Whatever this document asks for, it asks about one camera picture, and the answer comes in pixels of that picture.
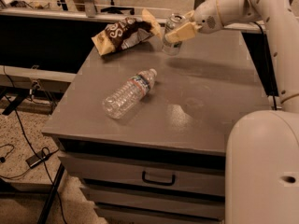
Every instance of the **metal can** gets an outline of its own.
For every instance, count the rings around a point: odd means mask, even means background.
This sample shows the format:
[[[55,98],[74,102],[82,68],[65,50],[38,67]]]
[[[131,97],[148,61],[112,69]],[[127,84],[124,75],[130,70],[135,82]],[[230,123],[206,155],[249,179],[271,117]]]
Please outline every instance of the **metal can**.
[[[163,37],[163,46],[162,51],[167,55],[178,55],[182,42],[170,43],[165,39],[165,35],[170,31],[179,27],[183,22],[186,21],[186,18],[179,13],[173,13],[166,21],[164,37]]]

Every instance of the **white bottle cap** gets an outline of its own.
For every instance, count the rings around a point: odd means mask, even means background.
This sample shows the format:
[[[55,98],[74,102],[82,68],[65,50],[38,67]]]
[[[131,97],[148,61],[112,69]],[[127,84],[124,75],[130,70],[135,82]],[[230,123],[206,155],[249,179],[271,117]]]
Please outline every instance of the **white bottle cap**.
[[[157,77],[158,73],[155,69],[150,69],[150,71]]]

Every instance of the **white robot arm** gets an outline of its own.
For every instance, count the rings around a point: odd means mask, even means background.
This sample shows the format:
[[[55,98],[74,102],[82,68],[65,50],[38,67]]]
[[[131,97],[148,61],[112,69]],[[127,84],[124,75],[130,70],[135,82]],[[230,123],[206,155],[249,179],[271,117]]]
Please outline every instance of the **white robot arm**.
[[[283,111],[259,111],[233,128],[226,153],[226,224],[299,223],[299,22],[289,0],[209,0],[170,42],[263,20]]]

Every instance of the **plastic bottle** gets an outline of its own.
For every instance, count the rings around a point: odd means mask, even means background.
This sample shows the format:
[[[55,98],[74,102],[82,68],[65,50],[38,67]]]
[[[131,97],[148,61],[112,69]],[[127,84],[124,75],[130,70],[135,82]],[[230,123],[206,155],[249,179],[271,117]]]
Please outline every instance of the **plastic bottle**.
[[[103,101],[105,112],[113,119],[121,118],[136,105],[154,86],[157,72],[141,71]]]

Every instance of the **speckled floor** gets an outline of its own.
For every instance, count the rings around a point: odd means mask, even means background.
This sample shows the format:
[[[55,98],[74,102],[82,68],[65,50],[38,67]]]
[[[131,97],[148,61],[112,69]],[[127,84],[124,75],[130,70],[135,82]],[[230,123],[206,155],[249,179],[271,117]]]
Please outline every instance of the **speckled floor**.
[[[131,3],[131,5],[134,6],[165,7],[185,12],[188,11],[189,8],[192,8],[193,1],[194,0],[119,0],[118,2],[123,5],[129,5]],[[70,5],[73,1],[66,0],[66,2]],[[292,7],[294,13],[298,16],[299,0],[295,0]],[[52,152],[55,151],[57,147],[50,138],[43,136],[40,132],[48,120],[50,112],[50,106],[47,105],[47,102],[44,103],[45,105],[37,105],[26,100],[18,109],[24,130],[35,151],[39,151],[42,147],[48,147]],[[0,101],[1,113],[7,104],[8,102],[5,98]],[[0,115],[0,146],[4,144],[12,144],[15,149],[7,155],[6,162],[0,163],[0,175],[14,176],[25,172],[28,169],[25,160],[31,157],[33,153],[22,135],[21,126],[14,112],[9,116]],[[9,152],[9,147],[0,147],[0,157],[5,156],[7,152]],[[51,177],[54,178],[59,167],[57,153],[50,157],[46,164]],[[29,171],[21,179],[12,182],[16,181],[41,184],[50,183],[42,164]],[[98,217],[93,211],[93,203],[86,201],[78,188],[79,186],[80,182],[77,178],[69,176],[67,172],[64,173],[62,183],[59,187],[59,193],[63,201],[64,216],[67,223],[125,224],[121,220],[110,220],[107,222],[103,218]],[[45,196],[43,195],[0,196],[0,223],[36,223],[44,201]],[[64,223],[57,198],[50,210],[47,223]]]

